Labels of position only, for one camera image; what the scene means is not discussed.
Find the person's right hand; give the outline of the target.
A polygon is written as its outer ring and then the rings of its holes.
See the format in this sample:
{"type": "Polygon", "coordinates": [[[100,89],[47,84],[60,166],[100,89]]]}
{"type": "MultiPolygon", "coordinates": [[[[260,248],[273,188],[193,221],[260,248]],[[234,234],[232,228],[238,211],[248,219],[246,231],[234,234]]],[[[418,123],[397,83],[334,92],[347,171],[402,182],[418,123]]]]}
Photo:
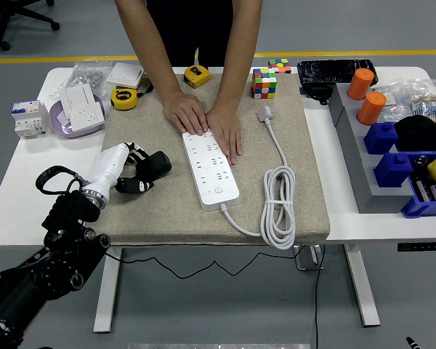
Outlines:
{"type": "Polygon", "coordinates": [[[181,132],[202,135],[208,131],[206,115],[199,99],[184,92],[172,92],[161,97],[163,114],[181,132]]]}

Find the person's left hand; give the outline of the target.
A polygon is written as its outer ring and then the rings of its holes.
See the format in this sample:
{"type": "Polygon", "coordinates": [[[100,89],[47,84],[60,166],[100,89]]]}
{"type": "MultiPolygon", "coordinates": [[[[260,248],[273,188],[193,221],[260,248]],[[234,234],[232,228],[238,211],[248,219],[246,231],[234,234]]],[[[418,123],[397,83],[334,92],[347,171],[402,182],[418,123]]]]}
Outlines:
{"type": "Polygon", "coordinates": [[[206,120],[229,165],[235,165],[242,154],[241,121],[237,110],[227,105],[215,105],[206,114],[206,120]]]}

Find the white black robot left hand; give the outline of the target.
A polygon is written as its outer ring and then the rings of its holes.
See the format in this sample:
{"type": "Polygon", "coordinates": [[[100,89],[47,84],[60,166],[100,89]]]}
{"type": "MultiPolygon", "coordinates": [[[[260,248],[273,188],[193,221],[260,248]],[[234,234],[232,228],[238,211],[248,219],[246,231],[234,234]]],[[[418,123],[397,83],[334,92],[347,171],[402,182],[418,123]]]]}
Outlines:
{"type": "Polygon", "coordinates": [[[140,156],[147,158],[148,154],[136,143],[120,143],[99,153],[89,171],[88,184],[83,186],[82,193],[107,204],[110,189],[119,193],[141,194],[149,191],[153,182],[141,179],[121,177],[126,164],[134,165],[140,162],[140,156]]]}

